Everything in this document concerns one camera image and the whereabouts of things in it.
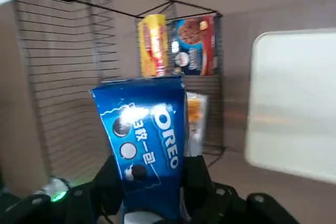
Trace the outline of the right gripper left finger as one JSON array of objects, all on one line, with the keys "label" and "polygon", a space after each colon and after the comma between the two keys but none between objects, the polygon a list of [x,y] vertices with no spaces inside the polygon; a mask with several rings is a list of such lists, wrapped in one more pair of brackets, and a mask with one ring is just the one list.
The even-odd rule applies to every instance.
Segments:
[{"label": "right gripper left finger", "polygon": [[25,198],[1,192],[1,223],[97,223],[116,215],[123,201],[116,161],[110,156],[95,178],[57,196],[34,193]]}]

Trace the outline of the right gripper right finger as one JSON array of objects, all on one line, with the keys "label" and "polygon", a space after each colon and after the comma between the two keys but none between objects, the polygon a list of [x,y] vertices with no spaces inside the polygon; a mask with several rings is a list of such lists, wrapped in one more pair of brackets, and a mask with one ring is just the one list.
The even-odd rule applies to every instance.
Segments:
[{"label": "right gripper right finger", "polygon": [[234,187],[213,182],[202,156],[184,157],[182,186],[189,223],[298,223],[268,194],[243,199]]}]

